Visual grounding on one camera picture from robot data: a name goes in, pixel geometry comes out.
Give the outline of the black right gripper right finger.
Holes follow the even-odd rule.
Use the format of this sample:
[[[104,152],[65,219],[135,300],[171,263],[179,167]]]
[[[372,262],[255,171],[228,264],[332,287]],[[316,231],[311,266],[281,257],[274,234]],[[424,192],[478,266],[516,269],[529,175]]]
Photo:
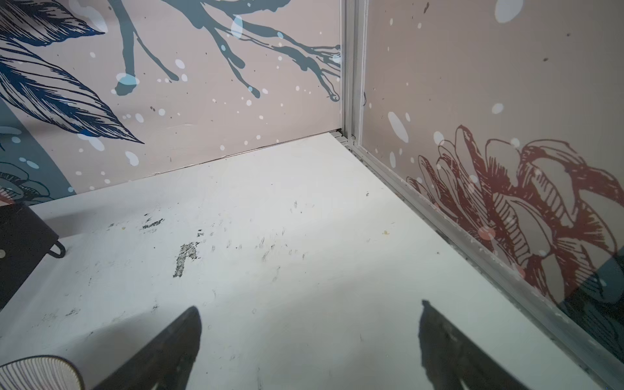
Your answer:
[[[423,300],[422,306],[421,362],[433,388],[527,390],[429,301]]]

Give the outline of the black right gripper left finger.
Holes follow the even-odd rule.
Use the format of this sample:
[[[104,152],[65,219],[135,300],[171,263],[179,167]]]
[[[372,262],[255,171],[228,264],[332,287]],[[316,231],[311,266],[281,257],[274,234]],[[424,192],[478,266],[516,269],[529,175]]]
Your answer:
[[[197,307],[178,316],[97,389],[185,389],[201,346]]]

